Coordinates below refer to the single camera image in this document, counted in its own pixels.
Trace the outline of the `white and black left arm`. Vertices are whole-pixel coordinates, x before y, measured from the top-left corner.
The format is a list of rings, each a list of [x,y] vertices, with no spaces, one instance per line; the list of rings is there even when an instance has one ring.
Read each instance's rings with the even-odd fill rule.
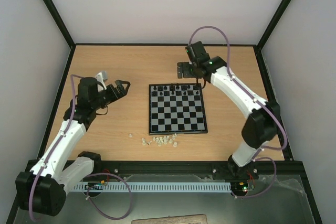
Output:
[[[95,77],[81,77],[77,86],[71,86],[70,106],[56,137],[29,171],[18,174],[15,180],[18,204],[29,212],[32,220],[34,213],[58,215],[69,192],[99,167],[100,155],[91,152],[82,153],[68,167],[65,164],[97,117],[97,111],[128,94],[130,82],[116,80],[106,85],[106,80],[99,73]]]

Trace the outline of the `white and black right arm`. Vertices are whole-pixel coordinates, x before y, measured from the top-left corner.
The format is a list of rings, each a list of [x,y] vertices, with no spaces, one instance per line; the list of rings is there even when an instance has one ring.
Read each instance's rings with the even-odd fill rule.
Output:
[[[227,47],[227,60],[219,56],[211,58],[200,41],[189,43],[185,51],[192,75],[220,89],[246,119],[241,131],[243,140],[228,159],[230,174],[242,177],[247,172],[247,165],[264,149],[271,149],[268,143],[283,130],[277,115],[279,104],[266,101],[236,77],[229,66],[230,47]]]

